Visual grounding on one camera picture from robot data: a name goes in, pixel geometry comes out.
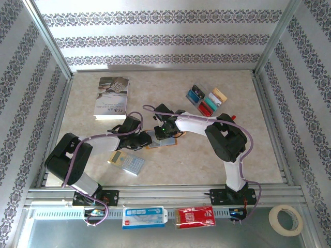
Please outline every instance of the calculator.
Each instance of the calculator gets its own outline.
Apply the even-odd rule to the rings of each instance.
[[[137,176],[145,160],[123,151],[115,151],[111,154],[108,163]]]

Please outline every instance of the floral pattern stripe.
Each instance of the floral pattern stripe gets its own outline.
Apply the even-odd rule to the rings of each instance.
[[[312,47],[310,40],[307,38],[307,35],[303,31],[296,17],[293,17],[289,22],[287,30],[296,44],[302,59],[306,63],[306,67],[308,68],[312,78],[315,80],[315,84],[317,85],[326,106],[330,109],[329,112],[331,113],[330,75],[327,73],[325,66],[319,59],[317,52]]]
[[[198,63],[256,63],[259,54],[154,54],[66,57],[70,66]]]
[[[0,44],[23,9],[21,0],[7,0],[0,9]]]
[[[142,45],[266,45],[270,36],[257,34],[128,35],[56,38],[63,48],[127,47]]]
[[[281,10],[165,10],[43,14],[48,27],[169,23],[277,23]]]
[[[51,51],[46,46],[41,53],[36,69],[16,111],[14,120],[11,122],[12,126],[8,130],[7,139],[3,142],[3,147],[0,150],[0,186],[2,186],[2,181],[6,177],[6,171],[8,170],[11,158],[21,137],[21,132],[51,57]]]
[[[319,158],[322,161],[324,170],[329,175],[329,180],[331,180],[331,148],[328,141],[326,141],[326,136],[322,128],[320,127],[320,122],[317,120],[314,109],[311,107],[307,94],[302,87],[299,77],[295,72],[293,64],[282,42],[279,42],[276,45],[275,53],[281,63],[299,109],[301,110],[302,117],[308,128],[316,151],[319,153]]]
[[[52,79],[49,83],[48,90],[42,102],[41,108],[39,110],[38,117],[36,119],[36,123],[32,134],[30,136],[30,140],[27,141],[27,148],[24,154],[24,158],[22,160],[22,164],[20,166],[20,170],[17,174],[17,178],[14,181],[14,187],[12,188],[12,193],[9,196],[7,208],[3,214],[3,218],[1,219],[1,236],[0,236],[0,247],[6,246],[6,240],[8,239],[8,235],[12,229],[12,223],[14,217],[19,214],[18,207],[22,200],[24,194],[24,188],[26,186],[26,181],[28,180],[28,175],[30,172],[30,168],[34,165],[34,156],[37,150],[38,143],[40,141],[42,131],[47,120],[47,115],[50,110],[53,97],[58,86],[59,79],[61,77],[61,69],[58,65],[56,65],[54,73],[52,75]]]
[[[288,159],[288,156],[287,156],[286,151],[285,151],[285,148],[284,148],[284,143],[283,143],[283,141],[282,141],[282,138],[281,138],[281,135],[280,135],[280,132],[279,132],[279,128],[278,128],[278,125],[277,125],[276,119],[275,119],[275,117],[274,117],[273,109],[272,109],[271,104],[270,104],[270,101],[269,101],[268,93],[267,93],[267,91],[266,91],[265,88],[264,88],[264,85],[263,85],[263,83],[262,83],[263,81],[262,81],[261,77],[260,77],[260,82],[261,82],[261,87],[262,87],[262,90],[263,90],[263,93],[264,93],[264,96],[265,96],[265,100],[266,100],[266,102],[267,102],[267,104],[268,104],[268,108],[269,108],[269,111],[270,111],[270,115],[271,115],[271,117],[272,117],[272,119],[273,119],[274,127],[275,127],[276,132],[277,132],[277,137],[278,137],[278,140],[279,140],[279,143],[280,143],[280,146],[281,146],[282,152],[283,152],[283,154],[284,154],[284,158],[285,158],[285,161],[286,161],[287,167],[288,167],[288,169],[289,169],[289,171],[290,171],[290,175],[291,175],[292,181],[293,181],[294,185],[296,185],[296,183],[295,183],[295,178],[294,178],[294,176],[293,176],[292,169],[291,169],[290,164],[289,164],[289,159]]]
[[[306,183],[306,187],[312,199],[312,203],[317,213],[317,217],[319,218],[319,223],[321,225],[321,228],[323,229],[323,234],[326,236],[328,245],[331,246],[330,213],[328,213],[328,208],[324,203],[324,198],[321,196],[321,189],[319,188],[319,184],[316,180],[316,177],[312,172],[305,148],[303,147],[303,142],[298,135],[297,127],[293,121],[290,108],[287,104],[285,95],[283,94],[283,91],[280,87],[280,83],[278,81],[278,78],[276,77],[275,71],[270,61],[266,63],[264,70],[267,74],[269,83],[273,90],[274,97],[276,98],[281,116],[283,118],[283,122],[287,129],[289,139],[291,140],[294,154],[297,157],[299,167],[302,171],[303,179]]]
[[[39,36],[39,31],[34,22],[30,24],[27,31],[25,32],[20,45],[17,47],[17,50],[12,57],[12,60],[7,66],[3,76],[1,77],[0,84],[0,115],[2,110],[5,108],[6,102],[10,97],[12,89],[16,84],[19,75],[25,65],[25,62],[31,52],[32,47],[34,46],[37,38]]]
[[[331,8],[327,0],[304,0],[325,36],[331,42]]]

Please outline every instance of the book cover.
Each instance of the book cover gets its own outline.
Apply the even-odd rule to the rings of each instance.
[[[125,119],[129,79],[127,77],[100,78],[94,108],[97,120]]]

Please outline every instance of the masking tape roll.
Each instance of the masking tape roll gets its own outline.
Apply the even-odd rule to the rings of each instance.
[[[289,216],[291,216],[293,224],[291,230],[286,230],[282,227],[278,221],[278,213],[280,211],[286,212]],[[293,207],[289,205],[278,205],[272,208],[269,213],[269,222],[271,227],[280,235],[291,237],[297,236],[301,233],[304,222],[302,220],[301,215],[296,211]]]

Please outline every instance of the red card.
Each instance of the red card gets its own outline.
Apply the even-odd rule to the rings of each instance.
[[[204,116],[211,116],[213,114],[212,109],[205,103],[201,102],[198,110],[204,115]]]
[[[216,225],[212,206],[180,208],[175,210],[175,215],[178,229]]]

